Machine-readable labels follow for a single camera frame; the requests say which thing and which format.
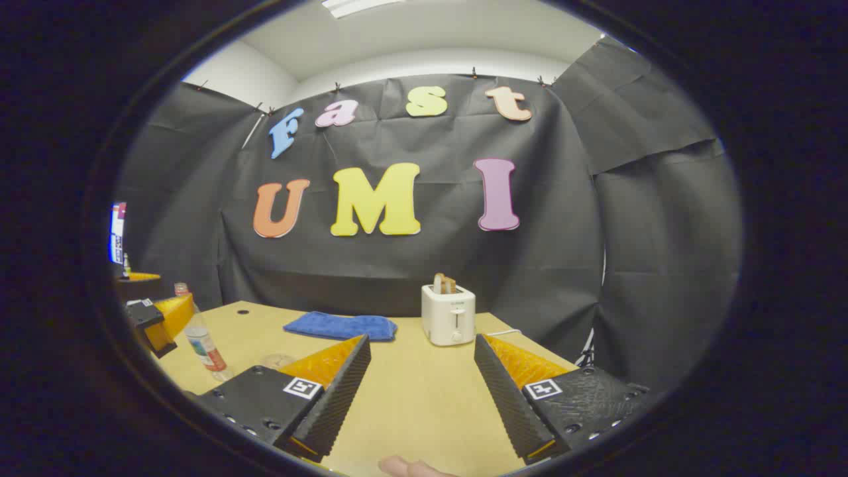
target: toaster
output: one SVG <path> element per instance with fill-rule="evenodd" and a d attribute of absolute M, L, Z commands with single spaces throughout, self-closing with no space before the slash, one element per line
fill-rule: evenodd
<path fill-rule="evenodd" d="M 437 294 L 431 284 L 421 287 L 421 327 L 434 345 L 461 345 L 474 340 L 476 297 L 459 285 L 456 291 Z"/>

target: letter m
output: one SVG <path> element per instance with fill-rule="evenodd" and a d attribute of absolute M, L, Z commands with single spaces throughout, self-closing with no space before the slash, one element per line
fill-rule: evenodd
<path fill-rule="evenodd" d="M 330 233 L 338 237 L 356 235 L 359 228 L 354 223 L 354 211 L 365 233 L 374 231 L 383 209 L 386 216 L 380 223 L 380 232 L 386 235 L 414 235 L 421 231 L 413 206 L 412 186 L 421 169 L 417 164 L 401 162 L 392 164 L 372 189 L 359 167 L 337 171 L 332 179 L 338 182 L 338 208 L 336 223 Z"/>

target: bottle cap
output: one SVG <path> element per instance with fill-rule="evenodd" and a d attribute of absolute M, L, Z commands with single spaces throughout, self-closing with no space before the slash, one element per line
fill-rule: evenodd
<path fill-rule="evenodd" d="M 183 296 L 188 295 L 188 285 L 183 282 L 174 283 L 174 295 Z"/>

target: foam letter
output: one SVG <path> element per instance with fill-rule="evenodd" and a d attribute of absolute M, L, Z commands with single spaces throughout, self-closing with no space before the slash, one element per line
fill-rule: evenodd
<path fill-rule="evenodd" d="M 407 96 L 406 112 L 410 116 L 438 116 L 448 110 L 444 89 L 438 86 L 414 87 Z"/>
<path fill-rule="evenodd" d="M 477 225 L 483 230 L 518 228 L 510 192 L 510 174 L 516 165 L 503 159 L 479 159 L 474 161 L 474 167 L 483 175 L 483 216 Z"/>
<path fill-rule="evenodd" d="M 401 162 L 392 164 L 372 189 L 359 167 L 337 171 L 332 180 L 338 182 L 338 209 L 336 223 L 330 233 L 337 237 L 356 235 L 359 228 L 354 223 L 354 210 L 365 233 L 374 231 L 383 208 L 386 217 L 380 232 L 386 235 L 415 235 L 421 231 L 413 207 L 412 186 L 421 169 L 417 164 Z"/>
<path fill-rule="evenodd" d="M 345 99 L 343 101 L 337 101 L 330 104 L 324 108 L 326 113 L 318 116 L 318 119 L 315 120 L 315 125 L 318 127 L 328 127 L 332 125 L 344 126 L 346 124 L 350 124 L 350 122 L 354 120 L 354 111 L 356 111 L 356 106 L 359 106 L 359 102 L 354 101 L 353 99 Z"/>
<path fill-rule="evenodd" d="M 516 101 L 519 99 L 523 101 L 524 95 L 513 93 L 509 87 L 502 86 L 490 89 L 486 92 L 486 96 L 494 98 L 494 107 L 506 119 L 527 121 L 533 117 L 533 113 L 529 109 L 518 109 L 518 103 Z"/>
<path fill-rule="evenodd" d="M 300 199 L 304 196 L 304 189 L 310 186 L 306 179 L 296 179 L 286 185 L 288 189 L 288 202 L 286 213 L 279 222 L 271 221 L 271 206 L 274 205 L 276 193 L 282 189 L 282 184 L 273 182 L 263 184 L 257 189 L 259 199 L 256 201 L 254 211 L 254 231 L 267 239 L 278 239 L 292 231 L 294 223 L 298 221 L 300 212 Z"/>
<path fill-rule="evenodd" d="M 288 113 L 288 116 L 282 118 L 282 121 L 276 123 L 271 128 L 271 131 L 268 132 L 268 135 L 274 139 L 274 152 L 271 153 L 272 159 L 282 154 L 282 151 L 292 145 L 294 137 L 290 137 L 289 134 L 294 134 L 298 131 L 298 120 L 294 118 L 299 118 L 303 113 L 303 108 L 297 108 L 291 113 Z"/>

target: bottle label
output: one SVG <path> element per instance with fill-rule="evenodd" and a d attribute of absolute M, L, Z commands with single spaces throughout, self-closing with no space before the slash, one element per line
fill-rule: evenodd
<path fill-rule="evenodd" d="M 215 343 L 212 342 L 208 334 L 197 338 L 188 337 L 188 342 L 192 344 L 192 348 L 194 348 L 194 352 L 200 358 L 200 362 L 209 371 L 223 371 L 226 369 L 224 358 L 220 356 L 217 348 L 215 348 Z"/>

